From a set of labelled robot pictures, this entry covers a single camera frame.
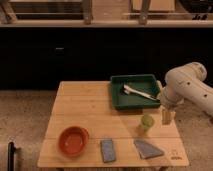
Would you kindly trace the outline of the beige wooden gripper finger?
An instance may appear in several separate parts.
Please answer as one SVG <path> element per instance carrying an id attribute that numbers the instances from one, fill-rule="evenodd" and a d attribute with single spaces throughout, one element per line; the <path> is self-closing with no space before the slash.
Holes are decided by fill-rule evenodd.
<path id="1" fill-rule="evenodd" d="M 169 125 L 176 115 L 176 112 L 174 110 L 169 110 L 166 108 L 162 109 L 162 124 L 163 125 Z"/>

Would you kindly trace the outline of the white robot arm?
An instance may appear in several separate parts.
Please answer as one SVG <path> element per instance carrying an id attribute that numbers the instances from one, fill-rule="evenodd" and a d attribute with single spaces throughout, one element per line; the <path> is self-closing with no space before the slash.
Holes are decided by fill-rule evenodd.
<path id="1" fill-rule="evenodd" d="M 163 107 L 163 125 L 173 120 L 174 109 L 185 99 L 197 105 L 213 122 L 213 87 L 204 83 L 205 66 L 191 62 L 175 67 L 165 74 L 165 83 L 159 94 Z"/>

